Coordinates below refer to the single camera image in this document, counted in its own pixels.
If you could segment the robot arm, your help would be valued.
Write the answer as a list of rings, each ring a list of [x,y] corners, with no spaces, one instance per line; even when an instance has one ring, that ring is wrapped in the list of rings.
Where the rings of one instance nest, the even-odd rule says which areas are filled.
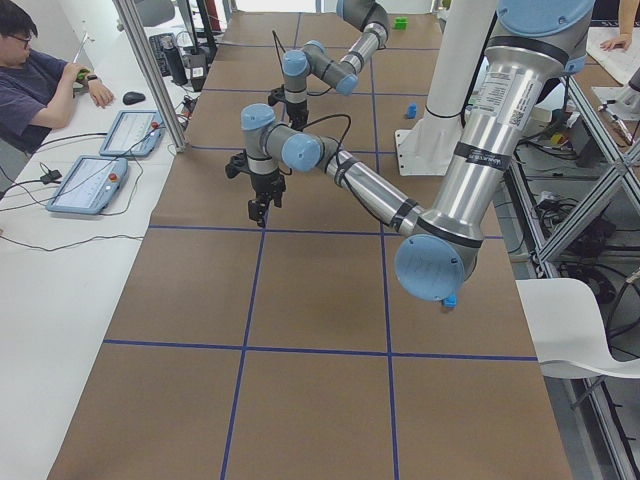
[[[286,170],[322,170],[403,236],[394,265],[408,293],[427,301],[452,298],[476,266],[482,219],[544,87],[584,66],[592,11],[590,1],[452,3],[425,107],[430,119],[452,107],[443,132],[452,157],[429,208],[372,171],[340,140],[308,132],[308,77],[348,95],[365,63],[386,47],[390,22],[374,1],[337,4],[338,16],[360,32],[341,60],[332,60],[315,41],[283,55],[283,86],[270,102],[242,110],[245,147],[230,158],[226,175],[250,177],[255,196],[248,214],[263,224],[269,208],[282,203]]]
[[[391,27],[387,11],[381,4],[376,1],[339,1],[336,14],[360,32],[360,37],[341,59],[333,59],[325,46],[316,40],[279,54],[283,83],[270,91],[268,104],[282,103],[290,127],[295,130],[302,130],[308,123],[309,76],[316,77],[329,89],[349,96],[357,87],[359,75],[367,62],[375,52],[386,48]]]

